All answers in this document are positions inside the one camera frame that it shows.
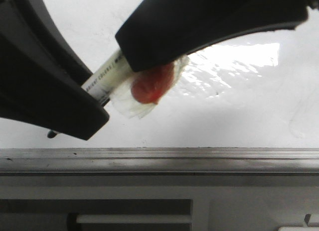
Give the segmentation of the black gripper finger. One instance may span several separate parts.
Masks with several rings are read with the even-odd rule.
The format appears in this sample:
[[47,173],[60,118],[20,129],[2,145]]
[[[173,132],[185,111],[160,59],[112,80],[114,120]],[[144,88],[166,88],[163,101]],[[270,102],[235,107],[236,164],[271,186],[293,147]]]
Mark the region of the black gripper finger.
[[116,33],[138,72],[250,33],[294,29],[307,0],[143,0]]
[[0,0],[0,116],[88,140],[109,120],[43,0]]

